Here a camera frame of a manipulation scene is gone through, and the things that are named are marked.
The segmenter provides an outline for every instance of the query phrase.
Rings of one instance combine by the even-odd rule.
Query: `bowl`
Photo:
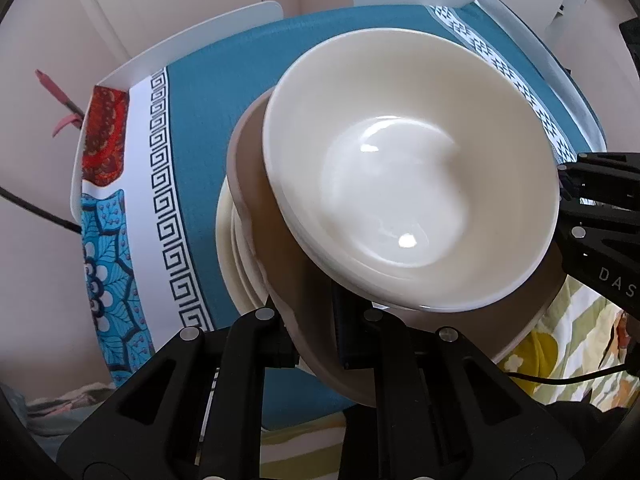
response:
[[[344,370],[335,345],[331,281],[289,231],[267,179],[262,122],[271,90],[258,97],[231,135],[226,161],[228,186],[244,240],[287,331],[308,368],[341,395],[375,405],[371,370]],[[433,332],[453,326],[494,362],[533,329],[558,294],[566,274],[552,244],[529,279],[507,297],[481,309],[441,313],[390,308],[405,324]]]
[[[472,310],[536,269],[558,216],[540,120],[476,54],[396,28],[336,36],[282,76],[264,162],[305,253],[387,305]]]

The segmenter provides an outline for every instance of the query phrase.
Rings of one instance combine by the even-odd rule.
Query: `blue tablecloth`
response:
[[[167,333],[176,333],[187,324],[213,330],[229,326],[238,318],[220,273],[213,229],[230,134],[249,104],[274,86],[303,52],[337,34],[370,27],[430,32],[475,51],[510,78],[529,100],[545,126],[558,162],[572,160],[577,152],[589,150],[571,115],[538,70],[476,4],[461,9],[374,6],[330,10],[257,27],[171,63],[130,92],[122,176],[100,188],[83,181],[84,243],[87,254],[95,254],[93,283],[100,272],[107,276],[106,271],[95,269],[118,261],[117,256],[108,255],[101,264],[102,256],[96,254],[100,240],[109,235],[108,229],[100,226],[99,211],[103,205],[115,204],[117,200],[120,208],[116,211],[116,216],[120,215],[117,222],[123,226],[126,223],[128,232],[123,237],[119,231],[118,240],[127,242],[133,264],[129,288],[118,292],[108,282],[100,286],[110,291],[110,304],[117,303],[114,295],[120,294],[124,303],[128,298],[130,304],[144,312],[144,316],[130,313],[127,322],[133,328],[127,328],[127,335],[123,336],[109,306],[102,306],[99,314],[94,311],[98,339],[119,383],[154,348],[166,342],[165,336],[154,332],[151,321],[160,316],[156,313],[162,312],[162,319],[168,320]],[[144,121],[136,122],[132,113],[141,107],[146,107],[148,115]],[[142,137],[146,139],[145,145],[134,147],[133,143]],[[140,155],[143,149],[149,153]],[[148,198],[139,191],[140,186],[148,187]],[[151,218],[140,218],[141,202],[145,200],[153,205],[148,209]],[[98,222],[94,228],[91,222],[95,223],[95,219]],[[142,232],[145,225],[152,235]],[[160,272],[151,279],[146,274],[152,272],[151,263],[156,261],[164,262],[166,273]],[[121,267],[129,272],[129,267]],[[145,293],[144,283],[153,280],[156,290],[152,293],[148,285],[149,292]],[[165,282],[169,282],[167,290],[171,294],[159,296],[158,290]],[[101,301],[96,292],[90,290],[89,294]],[[155,294],[153,301],[146,300],[145,294],[148,298]],[[118,312],[125,315],[122,309]],[[140,344],[148,354],[143,356],[136,351],[134,358],[130,358],[129,339],[124,338],[131,338],[136,329],[145,337],[150,335],[153,342],[145,343],[140,336]],[[124,341],[124,350],[120,352],[114,351],[118,338]],[[342,410],[350,404],[303,371],[268,370],[263,423],[270,429],[281,428]]]

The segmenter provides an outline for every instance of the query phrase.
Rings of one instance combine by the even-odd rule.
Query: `black cable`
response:
[[[0,187],[0,196],[4,197],[9,202],[14,203],[18,207],[21,207],[22,209],[26,209],[30,213],[33,213],[34,215],[39,216],[40,218],[44,218],[49,222],[53,222],[54,224],[59,225],[60,227],[63,227],[65,229],[68,229],[69,231],[73,231],[78,234],[81,233],[81,229],[78,224],[74,224],[69,220],[62,219],[59,216],[55,216],[52,213],[44,211],[44,209],[40,209],[39,207],[33,205],[32,203],[21,199],[19,196],[15,196],[13,193],[7,191],[4,187]]]
[[[590,381],[597,379],[598,377],[604,377],[606,375],[617,374],[618,372],[626,372],[626,365],[617,365],[604,370],[598,370],[591,374],[578,375],[577,377],[569,377],[566,379],[549,379],[544,377],[536,377],[533,375],[519,374],[517,372],[509,372],[507,375],[514,379],[522,379],[523,381],[530,381],[532,383],[551,384],[553,386],[564,386],[565,384],[581,383],[583,381]]]

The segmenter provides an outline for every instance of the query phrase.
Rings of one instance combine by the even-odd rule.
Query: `brown bowl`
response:
[[[229,141],[226,175],[242,232],[293,343],[309,368],[341,395],[375,406],[372,371],[344,370],[338,361],[330,279],[297,244],[271,191],[262,156],[262,122],[272,90],[249,106]],[[559,250],[552,244],[523,285],[489,306],[454,314],[396,308],[389,312],[420,330],[453,326],[498,362],[534,327],[565,278]]]

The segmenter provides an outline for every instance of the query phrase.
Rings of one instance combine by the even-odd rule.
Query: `table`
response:
[[[558,163],[591,151],[540,70],[476,3],[353,7],[280,20],[176,60],[129,92],[97,88],[82,163],[82,238],[98,341],[116,384],[183,326],[215,330],[237,319],[214,239],[229,135],[303,52],[369,27],[411,28],[466,46],[529,101]],[[306,372],[267,370],[268,429],[349,405]]]

